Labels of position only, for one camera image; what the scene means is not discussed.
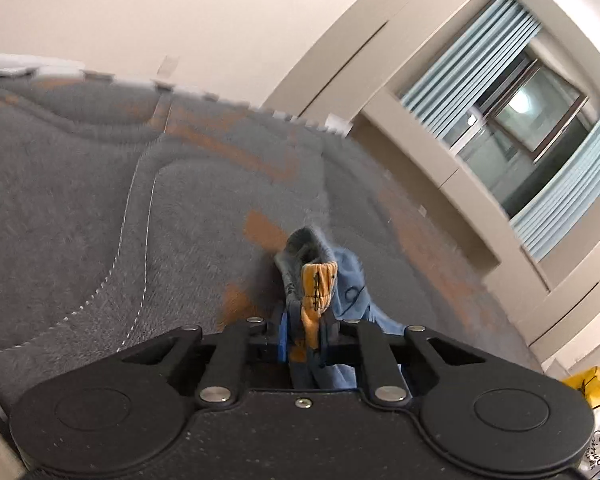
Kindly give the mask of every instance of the window blind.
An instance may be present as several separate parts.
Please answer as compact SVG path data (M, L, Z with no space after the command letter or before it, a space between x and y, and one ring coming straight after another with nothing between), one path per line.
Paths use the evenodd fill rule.
M516 0L495 0L403 96L402 104L444 136L522 51L541 25Z
M600 195L600 120L571 158L517 215L511 226L540 260Z

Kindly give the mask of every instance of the metal rivet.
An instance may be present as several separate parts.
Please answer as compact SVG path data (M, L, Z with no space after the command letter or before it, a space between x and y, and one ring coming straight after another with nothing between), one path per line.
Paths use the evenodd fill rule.
M231 399L231 392L224 386L208 386L200 392L200 399L205 402L226 402Z
M407 398L407 392L400 386L380 386L376 397L384 402L400 402Z
M296 407L297 408L310 408L312 407L314 404L312 403L311 399L296 399Z

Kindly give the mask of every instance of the gray blanket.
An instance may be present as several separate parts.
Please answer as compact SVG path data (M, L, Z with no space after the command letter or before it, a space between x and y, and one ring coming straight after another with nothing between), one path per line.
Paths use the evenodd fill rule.
M182 324L266 316L273 254L308 224L358 255L390 317L538 368L355 142L153 86L0 79L0 402Z

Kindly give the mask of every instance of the window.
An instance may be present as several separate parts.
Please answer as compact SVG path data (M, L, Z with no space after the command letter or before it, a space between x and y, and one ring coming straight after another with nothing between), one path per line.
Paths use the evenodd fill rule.
M589 125L580 113L586 101L523 52L443 140L512 218L587 136Z

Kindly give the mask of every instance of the blue cloth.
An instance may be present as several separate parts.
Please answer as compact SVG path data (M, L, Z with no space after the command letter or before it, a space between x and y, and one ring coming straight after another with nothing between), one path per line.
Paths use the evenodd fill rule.
M286 247L275 256L285 285L289 341L303 335L300 318L302 303L301 269L308 263L336 261L330 309L336 319L365 319L389 334L403 334L405 326L389 318L372 300L365 285L365 275L357 256L343 247L332 247L320 229L309 226L289 237ZM355 370L347 365L321 367L317 355L308 352L306 363L289 363L293 384L298 389L348 389L356 387Z
M387 334L403 334L405 326L388 317L371 299L357 256L343 247L336 247L333 252L338 263L338 277L331 309L336 319L365 319L379 325ZM327 369L330 371L330 388L356 387L356 373L351 366L333 365Z

